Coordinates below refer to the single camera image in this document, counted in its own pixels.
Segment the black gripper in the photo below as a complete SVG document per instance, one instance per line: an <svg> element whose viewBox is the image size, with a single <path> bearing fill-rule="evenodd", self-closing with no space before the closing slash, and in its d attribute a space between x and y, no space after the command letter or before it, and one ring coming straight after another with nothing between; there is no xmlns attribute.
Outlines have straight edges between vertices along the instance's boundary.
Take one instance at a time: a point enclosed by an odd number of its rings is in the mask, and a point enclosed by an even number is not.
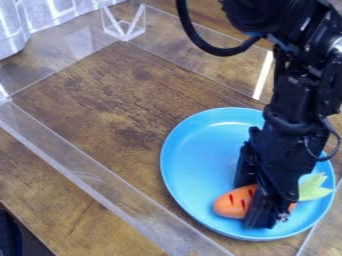
<svg viewBox="0 0 342 256"><path fill-rule="evenodd" d="M290 217L290 205L300 199L300 178L310 174L330 135L325 119L284 115L266 108L262 128L249 128L239 152L234 187L257 184L243 225L273 229Z"/></svg>

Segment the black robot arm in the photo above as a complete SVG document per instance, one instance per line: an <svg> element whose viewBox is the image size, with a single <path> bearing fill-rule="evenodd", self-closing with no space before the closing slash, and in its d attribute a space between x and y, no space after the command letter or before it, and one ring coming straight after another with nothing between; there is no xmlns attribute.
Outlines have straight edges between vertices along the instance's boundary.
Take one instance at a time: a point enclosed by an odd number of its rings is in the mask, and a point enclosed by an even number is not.
<svg viewBox="0 0 342 256"><path fill-rule="evenodd" d="M222 9L238 30L274 43L274 93L234 183L258 185L245 226L271 228L300 199L300 178L329 159L321 153L336 134L328 117L342 106L342 15L328 0L222 0Z"/></svg>

